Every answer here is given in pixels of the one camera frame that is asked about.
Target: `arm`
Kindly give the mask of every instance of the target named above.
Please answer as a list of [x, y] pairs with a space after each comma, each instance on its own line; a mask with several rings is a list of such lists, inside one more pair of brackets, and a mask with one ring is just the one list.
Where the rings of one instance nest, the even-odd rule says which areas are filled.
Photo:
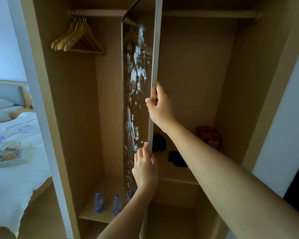
[[137, 190], [131, 201], [111, 221], [98, 239], [138, 238], [147, 207], [152, 200], [158, 183], [158, 169], [155, 158], [148, 152], [144, 143], [134, 156], [132, 169]]
[[157, 84], [151, 119], [172, 139], [219, 215], [237, 238], [299, 238], [299, 213], [254, 175], [211, 148], [173, 117]]

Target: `closet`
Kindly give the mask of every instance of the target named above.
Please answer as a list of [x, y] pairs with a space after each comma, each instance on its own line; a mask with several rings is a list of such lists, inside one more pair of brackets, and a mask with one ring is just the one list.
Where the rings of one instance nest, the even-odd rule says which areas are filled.
[[[96, 238], [113, 219], [114, 196], [127, 203], [120, 19], [135, 0], [21, 1], [74, 238]], [[51, 49], [78, 9], [104, 56]], [[31, 39], [34, 14], [40, 40]], [[193, 133], [215, 127], [221, 152], [250, 171], [298, 55], [299, 0], [163, 0], [157, 80], [176, 119]], [[224, 238], [226, 225], [190, 169], [168, 162], [174, 144], [154, 133], [167, 149], [155, 153], [160, 181], [142, 238]], [[105, 195], [101, 214], [96, 190]]]

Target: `forearm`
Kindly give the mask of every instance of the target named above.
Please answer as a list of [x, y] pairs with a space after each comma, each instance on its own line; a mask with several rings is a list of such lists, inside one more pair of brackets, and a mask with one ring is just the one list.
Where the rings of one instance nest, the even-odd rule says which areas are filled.
[[299, 238], [299, 213], [254, 175], [176, 122], [166, 132], [238, 238]]
[[137, 189], [131, 201], [104, 229], [98, 239], [138, 238], [152, 196], [144, 189]]

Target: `gray headboard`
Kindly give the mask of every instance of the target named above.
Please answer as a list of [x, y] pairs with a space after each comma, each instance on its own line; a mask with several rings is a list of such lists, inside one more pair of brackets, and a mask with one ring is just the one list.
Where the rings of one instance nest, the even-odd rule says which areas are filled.
[[0, 99], [13, 102], [15, 105], [25, 106], [21, 86], [18, 85], [0, 84]]

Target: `bedside table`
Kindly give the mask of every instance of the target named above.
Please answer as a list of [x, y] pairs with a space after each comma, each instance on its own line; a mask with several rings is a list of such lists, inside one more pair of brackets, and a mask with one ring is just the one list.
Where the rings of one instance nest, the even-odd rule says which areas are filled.
[[28, 107], [21, 108], [21, 109], [15, 110], [13, 112], [10, 112], [9, 116], [11, 117], [11, 119], [16, 119], [17, 116], [19, 116], [21, 113], [24, 113], [24, 112], [35, 112], [35, 110], [34, 109], [30, 109]]

